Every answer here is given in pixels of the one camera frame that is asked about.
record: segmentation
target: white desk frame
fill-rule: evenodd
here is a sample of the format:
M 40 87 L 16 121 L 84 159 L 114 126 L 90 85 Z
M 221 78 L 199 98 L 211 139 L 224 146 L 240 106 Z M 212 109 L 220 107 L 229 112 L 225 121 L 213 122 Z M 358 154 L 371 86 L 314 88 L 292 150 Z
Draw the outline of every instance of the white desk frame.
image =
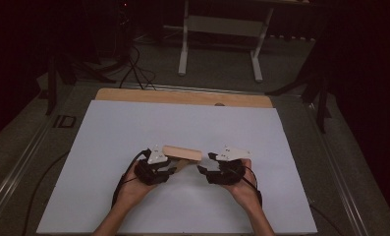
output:
M 203 31 L 224 33 L 231 35 L 258 37 L 258 44 L 255 50 L 251 51 L 251 61 L 255 81 L 261 83 L 263 81 L 261 69 L 259 67 L 258 55 L 261 50 L 262 43 L 270 24 L 271 16 L 274 8 L 270 8 L 267 12 L 265 22 L 241 21 L 223 18 L 212 18 L 203 16 L 193 16 L 189 14 L 189 0 L 185 1 L 185 17 L 183 20 L 183 46 L 180 55 L 179 75 L 186 74 L 188 64 L 188 34 L 190 31 Z

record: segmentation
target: gray floor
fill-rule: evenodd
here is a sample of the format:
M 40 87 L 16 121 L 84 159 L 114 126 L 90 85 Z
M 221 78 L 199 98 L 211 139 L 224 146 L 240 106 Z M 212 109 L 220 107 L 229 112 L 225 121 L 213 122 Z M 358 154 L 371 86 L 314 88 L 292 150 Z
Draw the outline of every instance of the gray floor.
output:
M 137 43 L 140 51 L 138 65 L 155 72 L 153 81 L 157 89 L 227 90 L 229 92 L 260 93 L 277 89 L 291 82 L 303 65 L 312 42 L 270 38 L 264 43 L 259 57 L 265 81 L 253 80 L 249 53 L 240 49 L 216 48 L 192 41 L 189 50 L 187 74 L 177 75 L 180 48 L 173 38 L 163 44 Z M 107 76 L 120 81 L 128 69 Z M 135 88 L 135 78 L 127 78 L 127 88 Z M 58 156 L 73 144 L 89 102 L 103 85 L 85 76 L 74 87 L 59 86 L 61 100 L 53 117 L 44 115 L 45 100 L 35 99 L 0 134 L 0 186 L 27 148 L 32 159 L 24 177 L 18 183 L 12 198 L 0 213 L 0 235 L 21 235 L 28 212 L 28 202 L 39 177 Z M 326 135 L 321 135 L 314 125 L 314 112 L 310 104 L 298 98 L 298 88 L 279 97 L 271 97 L 281 117 L 293 157 L 301 175 L 309 201 L 334 222 L 345 235 L 390 235 L 390 210 L 380 194 L 364 162 L 363 155 L 352 133 L 329 96 L 328 109 L 331 118 L 325 120 Z M 77 116 L 72 129 L 51 128 L 56 115 Z M 46 130 L 40 143 L 36 132 Z M 64 159 L 51 168 L 41 183 L 34 198 L 28 235 L 34 231 L 45 210 Z M 353 200 L 360 215 L 362 232 L 355 231 L 352 216 L 347 212 L 348 200 Z M 318 233 L 338 235 L 331 224 L 318 212 L 313 211 Z

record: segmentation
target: right hand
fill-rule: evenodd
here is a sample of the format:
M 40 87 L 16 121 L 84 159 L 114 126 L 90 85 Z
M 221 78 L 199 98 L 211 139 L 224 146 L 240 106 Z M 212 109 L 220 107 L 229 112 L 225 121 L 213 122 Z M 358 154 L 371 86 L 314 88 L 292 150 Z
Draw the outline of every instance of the right hand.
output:
M 241 159 L 241 162 L 244 166 L 251 169 L 251 160 L 250 159 Z M 246 174 L 244 175 L 246 179 L 248 179 L 253 185 L 256 185 L 255 179 L 252 173 L 246 169 Z M 258 197 L 256 196 L 255 189 L 252 188 L 246 181 L 241 180 L 240 182 L 234 185 L 222 185 L 223 188 L 231 193 L 232 197 L 234 197 L 235 201 L 245 210 L 251 207 L 259 207 Z

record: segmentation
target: floor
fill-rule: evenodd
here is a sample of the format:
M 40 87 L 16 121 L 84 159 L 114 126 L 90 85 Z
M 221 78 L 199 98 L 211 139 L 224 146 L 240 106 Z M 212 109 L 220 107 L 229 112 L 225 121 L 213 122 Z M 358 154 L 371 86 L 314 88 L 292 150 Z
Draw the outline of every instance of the floor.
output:
M 313 46 L 311 41 L 266 39 L 259 56 L 264 82 L 257 84 L 246 40 L 242 47 L 222 47 L 216 42 L 199 42 L 201 35 L 192 35 L 187 74 L 180 77 L 177 70 L 181 36 L 178 32 L 170 35 L 163 43 L 152 43 L 144 36 L 136 41 L 138 51 L 133 49 L 132 57 L 136 60 L 139 53 L 138 66 L 149 80 L 155 73 L 152 85 L 139 74 L 147 89 L 264 94 L 293 81 Z M 72 146 L 97 91 L 117 88 L 128 70 L 126 67 L 106 74 L 117 81 L 110 85 L 78 72 L 75 86 L 59 83 L 59 102 L 52 116 L 44 115 L 46 100 L 36 98 L 1 132 L 0 236 L 21 235 L 27 220 L 26 235 L 35 235 L 64 158 L 54 161 Z M 139 88 L 133 73 L 123 88 Z M 325 119 L 323 135 L 315 126 L 314 104 L 304 104 L 299 98 L 302 90 L 297 88 L 270 98 L 282 120 L 309 203 L 315 208 L 312 213 L 319 231 L 315 235 L 340 235 L 332 225 L 342 235 L 390 235 L 390 210 L 336 106 L 335 97 L 330 95 L 328 99 L 330 118 Z M 58 115 L 75 116 L 78 120 L 73 128 L 54 128 Z

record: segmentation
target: white table surface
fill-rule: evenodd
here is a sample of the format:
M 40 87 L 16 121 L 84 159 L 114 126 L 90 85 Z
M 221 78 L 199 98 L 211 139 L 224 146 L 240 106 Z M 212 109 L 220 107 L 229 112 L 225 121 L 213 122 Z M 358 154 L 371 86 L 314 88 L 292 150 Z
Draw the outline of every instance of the white table surface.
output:
M 155 145 L 201 150 L 209 168 L 217 164 L 208 152 L 225 145 L 249 150 L 274 231 L 317 231 L 276 109 L 94 100 L 37 233 L 92 232 L 131 160 Z M 119 232 L 240 234 L 251 226 L 226 190 L 189 165 L 149 193 Z

